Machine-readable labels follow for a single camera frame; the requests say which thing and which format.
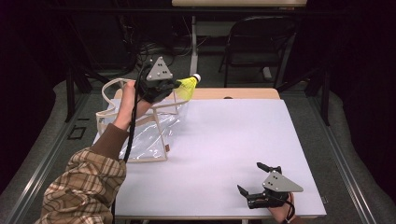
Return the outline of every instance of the yellow object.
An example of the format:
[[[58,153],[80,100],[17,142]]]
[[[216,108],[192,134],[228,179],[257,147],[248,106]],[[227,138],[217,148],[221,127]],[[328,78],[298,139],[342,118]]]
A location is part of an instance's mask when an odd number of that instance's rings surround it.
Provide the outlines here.
[[[195,86],[201,81],[201,77],[198,74],[194,74],[190,77],[178,79],[181,84],[175,89],[176,95],[185,100],[189,101],[194,94]]]

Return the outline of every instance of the brown sleeve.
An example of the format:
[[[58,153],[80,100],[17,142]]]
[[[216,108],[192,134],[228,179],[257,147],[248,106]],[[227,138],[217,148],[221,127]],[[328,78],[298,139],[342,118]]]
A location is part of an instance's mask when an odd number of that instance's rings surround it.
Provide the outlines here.
[[[36,224],[111,224],[109,207],[125,176],[124,161],[82,149],[70,158],[66,171],[47,188]]]
[[[122,145],[129,136],[129,133],[117,128],[110,123],[99,137],[99,139],[91,147],[91,151],[113,160],[117,160],[122,149]]]

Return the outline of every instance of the black cable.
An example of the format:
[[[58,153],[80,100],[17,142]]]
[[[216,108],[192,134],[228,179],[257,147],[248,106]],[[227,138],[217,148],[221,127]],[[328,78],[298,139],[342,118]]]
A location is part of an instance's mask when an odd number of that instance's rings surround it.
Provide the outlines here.
[[[290,220],[295,214],[295,207],[294,207],[294,204],[292,203],[293,202],[293,196],[292,196],[291,193],[289,193],[289,196],[290,196],[290,202],[288,200],[278,199],[277,197],[274,197],[274,196],[268,194],[268,197],[273,198],[273,199],[278,200],[278,201],[281,201],[281,202],[286,203],[286,204],[289,205],[289,211],[288,211],[288,214],[286,215],[286,220]]]
[[[140,69],[139,74],[137,75],[137,79],[134,85],[134,109],[132,112],[132,119],[131,119],[131,125],[129,128],[129,139],[128,139],[128,146],[126,148],[125,151],[125,156],[123,158],[123,160],[125,162],[128,161],[129,155],[131,154],[131,148],[132,148],[132,143],[134,141],[134,128],[136,126],[136,114],[137,114],[137,103],[140,102],[140,100],[138,100],[138,93],[137,90],[139,89],[139,84],[140,84],[140,78],[142,77],[142,75],[144,74],[144,71],[146,71],[146,69],[150,68],[151,64],[147,63],[144,66],[142,66],[142,68]],[[114,198],[114,202],[111,206],[111,215],[113,215],[113,221],[112,223],[115,224],[116,223],[116,198]]]

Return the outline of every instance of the clear plastic bag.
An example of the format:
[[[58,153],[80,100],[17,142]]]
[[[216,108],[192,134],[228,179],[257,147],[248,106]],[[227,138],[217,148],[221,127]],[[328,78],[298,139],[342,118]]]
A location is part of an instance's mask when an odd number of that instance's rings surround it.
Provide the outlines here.
[[[112,92],[114,99],[109,99],[108,89],[116,85],[122,89],[123,85],[131,79],[117,78],[108,82],[102,88],[104,100],[108,103],[106,110],[96,113],[96,122],[99,135],[106,129],[107,125],[116,118],[122,93]],[[145,116],[136,121],[134,129],[134,141],[131,147],[128,162],[136,161],[166,161],[167,152],[172,143],[173,128],[180,123],[180,112],[184,104],[188,101],[179,100],[175,93],[171,94],[166,100],[154,105]],[[123,144],[120,152],[120,159],[124,158],[128,145],[128,139]]]

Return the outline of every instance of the hand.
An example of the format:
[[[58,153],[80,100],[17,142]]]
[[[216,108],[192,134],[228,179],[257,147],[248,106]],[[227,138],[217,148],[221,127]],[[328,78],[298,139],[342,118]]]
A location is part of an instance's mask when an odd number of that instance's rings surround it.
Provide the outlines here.
[[[294,204],[293,193],[289,194],[288,202]],[[268,210],[271,212],[271,214],[273,215],[274,219],[278,223],[282,223],[286,219],[288,214],[290,213],[290,205],[288,205],[287,203],[284,203],[281,207],[273,207],[273,208],[269,207]],[[296,216],[294,215],[290,219],[290,221],[292,221],[295,218],[296,218]]]
[[[127,130],[131,123],[132,111],[134,109],[134,92],[134,81],[127,82],[122,89],[119,114],[113,122],[113,124],[120,129]],[[136,111],[137,118],[142,117],[151,106],[152,104],[145,100],[139,101]]]

